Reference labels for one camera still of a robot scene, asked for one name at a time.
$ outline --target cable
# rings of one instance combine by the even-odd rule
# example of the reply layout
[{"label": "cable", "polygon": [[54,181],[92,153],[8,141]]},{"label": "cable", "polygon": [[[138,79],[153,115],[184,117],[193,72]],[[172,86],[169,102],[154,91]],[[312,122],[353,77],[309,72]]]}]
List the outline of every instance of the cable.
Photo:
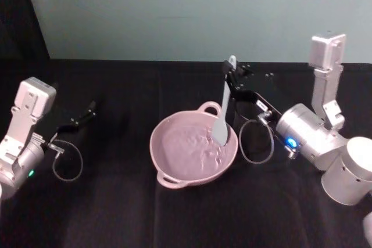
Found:
[{"label": "cable", "polygon": [[240,151],[241,151],[241,153],[242,153],[242,155],[243,155],[243,157],[244,157],[244,159],[246,160],[246,161],[248,161],[248,162],[250,162],[251,164],[256,164],[256,165],[258,165],[258,164],[264,164],[264,163],[266,163],[267,161],[269,161],[270,159],[271,159],[271,157],[273,156],[273,154],[274,154],[274,137],[273,137],[273,132],[272,132],[272,130],[271,130],[271,128],[270,128],[270,126],[269,125],[264,125],[264,124],[262,124],[262,125],[264,125],[266,128],[267,128],[267,130],[268,130],[268,132],[269,132],[269,135],[270,135],[270,140],[271,140],[271,150],[270,150],[270,154],[264,159],[264,160],[262,160],[262,161],[252,161],[251,159],[249,159],[247,156],[246,156],[246,154],[245,154],[245,152],[243,151],[243,147],[242,147],[242,132],[243,132],[243,129],[249,124],[249,123],[258,123],[258,121],[257,120],[252,120],[252,119],[247,119],[247,121],[242,125],[242,127],[240,128],[240,130],[239,130],[239,147],[240,147]]},{"label": "cable", "polygon": [[60,153],[58,153],[57,156],[54,158],[53,165],[52,165],[52,170],[53,170],[54,175],[56,176],[56,178],[58,178],[59,180],[61,180],[63,182],[73,182],[73,181],[77,180],[81,176],[81,174],[83,173],[83,167],[84,167],[83,166],[83,156],[81,155],[79,149],[76,146],[74,146],[72,143],[64,141],[62,139],[54,139],[53,142],[62,142],[62,143],[66,143],[66,144],[72,146],[77,151],[77,153],[79,154],[80,162],[81,162],[80,171],[74,178],[71,178],[71,179],[63,178],[56,172],[56,163],[57,163],[57,159],[60,155]]},{"label": "cable", "polygon": [[243,116],[239,111],[238,111],[238,107],[237,107],[237,102],[234,102],[234,109],[235,111],[237,112],[238,116],[240,116],[242,119],[245,119],[246,121],[249,121],[250,119],[246,118],[245,116]]}]

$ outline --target bowl handle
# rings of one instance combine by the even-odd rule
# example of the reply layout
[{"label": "bowl handle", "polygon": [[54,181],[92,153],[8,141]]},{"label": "bowl handle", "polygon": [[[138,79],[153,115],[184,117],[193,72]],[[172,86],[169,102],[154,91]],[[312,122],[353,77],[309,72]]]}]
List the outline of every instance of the bowl handle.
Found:
[{"label": "bowl handle", "polygon": [[169,178],[166,174],[160,171],[158,171],[158,175],[156,178],[161,185],[170,189],[180,189],[188,185],[186,182],[183,181],[175,181],[174,179]]},{"label": "bowl handle", "polygon": [[204,104],[202,104],[202,105],[198,108],[198,110],[199,110],[199,111],[202,111],[202,112],[205,112],[205,110],[206,110],[207,108],[209,108],[209,107],[212,107],[212,108],[216,109],[216,111],[217,111],[217,117],[220,117],[220,115],[221,115],[221,111],[222,111],[221,106],[220,106],[218,103],[214,102],[214,101],[208,101],[208,102],[205,102]]}]

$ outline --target spatula head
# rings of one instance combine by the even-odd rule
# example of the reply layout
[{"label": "spatula head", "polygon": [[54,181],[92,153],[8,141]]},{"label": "spatula head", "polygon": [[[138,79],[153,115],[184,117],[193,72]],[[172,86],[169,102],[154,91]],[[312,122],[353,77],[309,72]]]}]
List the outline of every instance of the spatula head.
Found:
[{"label": "spatula head", "polygon": [[219,118],[214,122],[211,137],[220,146],[224,146],[226,144],[228,129],[225,119]]}]

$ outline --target blue led light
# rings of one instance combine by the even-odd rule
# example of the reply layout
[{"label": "blue led light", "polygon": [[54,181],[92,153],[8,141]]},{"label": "blue led light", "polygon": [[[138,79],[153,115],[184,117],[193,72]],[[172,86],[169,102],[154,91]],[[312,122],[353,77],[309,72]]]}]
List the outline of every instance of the blue led light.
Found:
[{"label": "blue led light", "polygon": [[290,148],[296,148],[297,142],[293,138],[287,138],[285,140],[285,144],[288,145]]}]

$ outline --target metal bracket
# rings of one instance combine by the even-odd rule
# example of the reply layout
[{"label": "metal bracket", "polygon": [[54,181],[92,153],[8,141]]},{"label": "metal bracket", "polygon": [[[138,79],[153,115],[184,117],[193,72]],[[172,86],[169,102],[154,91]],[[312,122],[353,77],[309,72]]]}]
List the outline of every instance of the metal bracket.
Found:
[{"label": "metal bracket", "polygon": [[37,101],[37,95],[32,92],[24,97],[22,106],[13,106],[12,121],[10,122],[8,132],[0,143],[0,159],[13,164],[18,155],[28,144],[34,131],[34,126],[38,118],[32,115],[33,108]]},{"label": "metal bracket", "polygon": [[344,126],[345,118],[341,114],[341,109],[336,100],[330,101],[323,105],[324,112],[326,113],[326,122],[324,128],[328,130],[338,131]]},{"label": "metal bracket", "polygon": [[56,145],[53,144],[53,143],[49,143],[49,144],[48,144],[48,147],[49,147],[50,149],[54,150],[55,152],[57,152],[58,155],[63,154],[63,152],[65,152],[64,149],[62,149],[62,148],[56,146]]},{"label": "metal bracket", "polygon": [[257,118],[263,125],[267,125],[269,122],[267,121],[268,118],[270,118],[273,115],[273,112],[271,110],[268,110],[266,112],[260,113]]}]

